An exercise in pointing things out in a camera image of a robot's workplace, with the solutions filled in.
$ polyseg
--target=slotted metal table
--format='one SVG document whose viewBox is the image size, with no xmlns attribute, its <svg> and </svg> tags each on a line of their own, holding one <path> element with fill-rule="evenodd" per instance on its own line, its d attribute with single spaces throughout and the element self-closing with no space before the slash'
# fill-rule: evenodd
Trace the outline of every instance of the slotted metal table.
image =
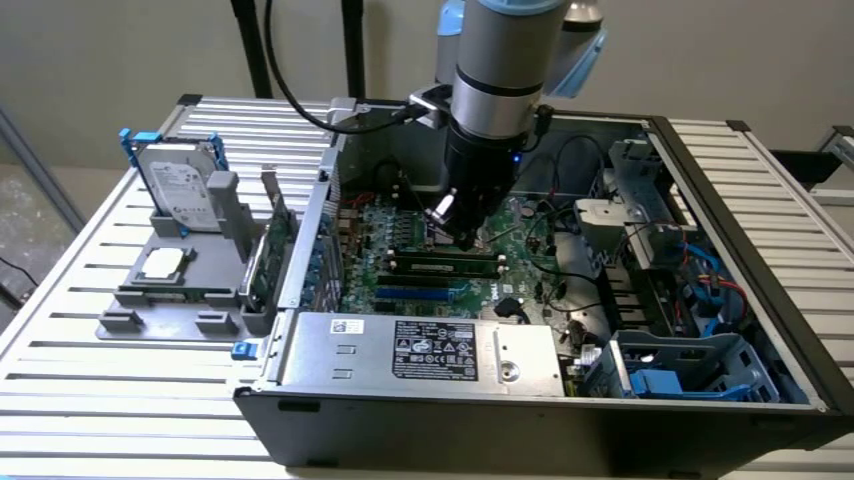
<svg viewBox="0 0 854 480">
<path fill-rule="evenodd" d="M 307 104 L 315 114 L 325 104 Z M 854 378 L 854 264 L 832 220 L 748 133 L 723 122 L 674 127 L 848 379 Z M 304 209 L 328 138 L 279 101 L 204 97 L 165 134 L 219 132 L 240 200 L 269 216 L 260 167 Z M 231 400 L 229 343 L 101 341 L 109 306 L 145 240 L 151 199 L 128 171 L 0 336 L 0 475 L 92 478 L 474 478 L 285 469 Z M 774 452 L 727 480 L 854 478 L 854 436 L 818 451 Z"/>
</svg>

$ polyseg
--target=white wall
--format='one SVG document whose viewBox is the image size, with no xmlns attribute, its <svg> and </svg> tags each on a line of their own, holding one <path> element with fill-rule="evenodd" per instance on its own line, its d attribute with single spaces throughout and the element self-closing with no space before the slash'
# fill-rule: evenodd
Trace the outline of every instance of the white wall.
<svg viewBox="0 0 854 480">
<path fill-rule="evenodd" d="M 432 79 L 441 2 L 365 3 L 368 96 L 401 98 Z M 854 124 L 854 1 L 602 4 L 606 54 L 560 106 L 746 120 L 778 148 Z M 276 0 L 275 29 L 297 96 L 344 95 L 339 0 Z M 0 0 L 0 65 L 0 102 L 52 164 L 123 168 L 121 126 L 157 127 L 185 92 L 252 94 L 228 0 Z"/>
</svg>

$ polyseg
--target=green circuit board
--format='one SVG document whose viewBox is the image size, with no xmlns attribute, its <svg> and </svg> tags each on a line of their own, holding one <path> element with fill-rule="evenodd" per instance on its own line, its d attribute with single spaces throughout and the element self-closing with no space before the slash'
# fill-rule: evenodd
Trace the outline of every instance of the green circuit board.
<svg viewBox="0 0 854 480">
<path fill-rule="evenodd" d="M 357 209 L 341 210 L 339 233 L 344 252 L 344 289 L 341 312 L 363 314 L 395 314 L 439 316 L 450 318 L 495 319 L 492 307 L 510 296 L 534 304 L 535 285 L 551 285 L 554 278 L 540 272 L 530 263 L 532 255 L 526 248 L 526 238 L 539 213 L 534 214 L 535 202 L 519 197 L 508 197 L 498 213 L 492 215 L 479 231 L 475 247 L 467 252 L 456 248 L 451 239 L 424 222 L 420 212 L 399 210 L 393 204 L 376 198 Z M 547 225 L 539 222 L 531 233 L 531 241 L 542 245 L 532 257 L 539 265 L 556 269 L 554 256 L 544 255 Z M 419 254 L 429 258 L 448 254 L 476 255 L 478 258 L 503 255 L 503 269 L 495 278 L 452 278 L 441 275 L 441 288 L 423 287 L 445 292 L 441 299 L 377 298 L 377 289 L 417 290 L 419 286 L 388 286 L 380 277 L 391 275 L 388 250 L 401 254 Z M 484 262 L 488 269 L 496 264 Z M 375 305 L 381 304 L 381 311 Z"/>
</svg>

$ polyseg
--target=robotic arm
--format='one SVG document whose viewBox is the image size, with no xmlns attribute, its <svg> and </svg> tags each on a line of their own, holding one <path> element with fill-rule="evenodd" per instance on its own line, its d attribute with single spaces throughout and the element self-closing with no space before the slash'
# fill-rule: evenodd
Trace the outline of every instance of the robotic arm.
<svg viewBox="0 0 854 480">
<path fill-rule="evenodd" d="M 568 77 L 578 78 L 579 74 L 586 77 L 595 61 L 595 55 L 592 61 L 588 55 L 590 45 L 595 45 L 590 35 L 574 35 L 572 38 L 583 40 L 576 43 L 584 48 L 567 49 L 562 45 L 570 58 L 554 61 L 562 31 L 595 34 L 602 16 L 595 2 L 468 0 L 464 14 L 462 4 L 460 0 L 448 1 L 439 28 L 436 76 L 444 78 L 436 80 L 451 82 L 452 90 L 440 85 L 416 92 L 409 100 L 431 110 L 419 120 L 421 123 L 433 128 L 448 126 L 444 154 L 448 189 L 425 213 L 466 250 L 515 183 L 544 88 L 547 91 L 563 88 L 566 92 L 566 86 L 572 85 L 567 83 Z M 575 67 L 584 57 L 587 68 L 572 68 L 570 76 L 550 75 L 552 63 Z M 538 111 L 538 136 L 548 128 L 548 110 Z"/>
</svg>

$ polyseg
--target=black pole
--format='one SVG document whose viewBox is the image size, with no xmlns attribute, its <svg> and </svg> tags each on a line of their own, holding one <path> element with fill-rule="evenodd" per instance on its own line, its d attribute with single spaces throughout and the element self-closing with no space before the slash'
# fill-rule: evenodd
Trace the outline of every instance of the black pole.
<svg viewBox="0 0 854 480">
<path fill-rule="evenodd" d="M 14 294 L 5 288 L 5 285 L 0 282 L 0 301 L 6 304 L 6 306 L 17 311 L 24 306 L 24 302 L 18 300 Z"/>
<path fill-rule="evenodd" d="M 255 15 L 255 0 L 231 0 L 231 8 L 237 18 L 237 27 L 240 27 L 243 51 L 245 53 L 245 62 L 249 66 L 255 96 L 257 98 L 272 98 L 269 73 L 267 71 L 267 61 L 264 60 L 264 45 L 261 44 L 257 16 Z"/>
<path fill-rule="evenodd" d="M 341 0 L 341 17 L 344 20 L 344 58 L 347 60 L 347 92 L 353 98 L 364 98 L 363 15 L 364 0 Z"/>
</svg>

